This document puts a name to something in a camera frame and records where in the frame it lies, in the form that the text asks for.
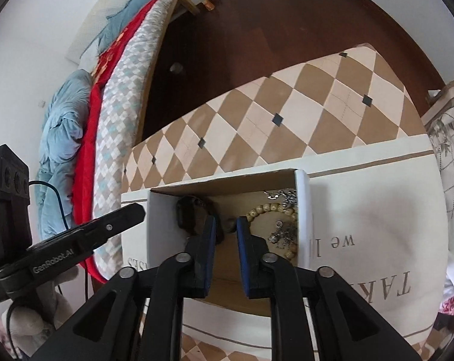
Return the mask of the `red bed blanket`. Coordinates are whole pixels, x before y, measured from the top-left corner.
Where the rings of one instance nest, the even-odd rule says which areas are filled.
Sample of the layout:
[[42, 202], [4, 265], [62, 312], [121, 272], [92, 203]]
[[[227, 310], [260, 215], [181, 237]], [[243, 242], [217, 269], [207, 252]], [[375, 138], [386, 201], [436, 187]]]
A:
[[72, 186], [73, 220], [76, 225], [93, 219], [93, 188], [96, 165], [96, 136], [101, 116], [103, 91], [118, 64], [126, 44], [134, 36], [155, 2], [145, 3], [138, 13], [127, 23], [111, 45], [100, 55], [93, 76], [93, 86], [89, 95], [89, 114], [86, 130], [78, 150]]

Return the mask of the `open white cardboard box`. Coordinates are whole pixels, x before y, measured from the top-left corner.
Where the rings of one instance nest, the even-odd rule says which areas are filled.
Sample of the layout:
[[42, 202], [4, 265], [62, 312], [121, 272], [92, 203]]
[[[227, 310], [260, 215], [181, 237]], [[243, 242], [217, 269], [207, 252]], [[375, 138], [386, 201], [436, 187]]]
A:
[[[292, 209], [279, 210], [287, 195]], [[146, 256], [157, 267], [181, 252], [190, 237], [203, 233], [206, 217], [215, 218], [220, 241], [215, 248], [213, 281], [206, 303], [236, 313], [268, 317], [269, 302], [249, 300], [242, 288], [236, 222], [265, 205], [278, 210], [253, 217], [251, 234], [264, 238], [271, 253], [293, 253], [293, 265], [307, 268], [311, 261], [312, 200], [309, 178], [303, 170], [211, 178], [204, 182], [155, 187], [146, 206]]]

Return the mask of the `light blue quilt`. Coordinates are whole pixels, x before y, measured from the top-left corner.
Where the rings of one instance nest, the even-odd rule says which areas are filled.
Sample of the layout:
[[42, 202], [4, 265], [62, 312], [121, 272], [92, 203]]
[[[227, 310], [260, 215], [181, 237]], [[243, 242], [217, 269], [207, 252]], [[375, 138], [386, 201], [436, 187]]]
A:
[[72, 185], [78, 150], [86, 130], [93, 72], [101, 53], [150, 0], [131, 0], [95, 36], [72, 72], [53, 95], [44, 114], [36, 178], [46, 185], [35, 187], [39, 239], [45, 240], [75, 225]]

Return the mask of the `checkered mattress sheet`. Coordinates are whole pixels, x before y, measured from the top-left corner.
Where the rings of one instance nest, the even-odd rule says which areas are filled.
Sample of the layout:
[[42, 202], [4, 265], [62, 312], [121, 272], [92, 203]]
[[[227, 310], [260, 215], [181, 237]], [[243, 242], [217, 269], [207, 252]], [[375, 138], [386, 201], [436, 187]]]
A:
[[171, 3], [155, 2], [105, 85], [96, 136], [93, 218], [120, 208], [124, 158], [135, 139], [145, 75]]

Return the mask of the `white pillow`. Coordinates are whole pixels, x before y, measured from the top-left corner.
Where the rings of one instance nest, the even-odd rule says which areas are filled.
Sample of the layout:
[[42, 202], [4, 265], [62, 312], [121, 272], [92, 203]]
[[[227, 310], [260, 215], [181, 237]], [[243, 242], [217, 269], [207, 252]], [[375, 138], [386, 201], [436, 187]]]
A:
[[107, 25], [107, 19], [120, 12], [131, 0], [98, 0], [89, 11], [66, 53], [67, 60], [80, 62], [83, 52]]

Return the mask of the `diamond pattern table cloth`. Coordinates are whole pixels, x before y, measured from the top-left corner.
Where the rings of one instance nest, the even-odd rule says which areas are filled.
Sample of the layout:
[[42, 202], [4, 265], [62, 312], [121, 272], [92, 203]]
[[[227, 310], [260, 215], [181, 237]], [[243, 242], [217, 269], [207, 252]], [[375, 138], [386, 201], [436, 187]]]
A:
[[210, 198], [270, 236], [279, 191], [299, 202], [294, 264], [332, 267], [413, 348], [429, 336], [448, 261], [431, 141], [409, 93], [370, 46], [298, 63], [203, 104], [132, 149], [121, 201], [146, 209], [122, 236], [137, 269], [179, 253], [183, 195]]

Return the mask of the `small orange bottle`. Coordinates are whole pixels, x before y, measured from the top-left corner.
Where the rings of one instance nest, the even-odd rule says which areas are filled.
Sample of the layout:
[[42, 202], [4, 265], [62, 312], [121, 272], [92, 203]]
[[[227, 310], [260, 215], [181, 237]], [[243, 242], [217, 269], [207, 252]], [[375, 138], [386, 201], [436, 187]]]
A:
[[215, 5], [210, 0], [203, 0], [203, 5], [208, 11], [213, 11], [215, 9]]

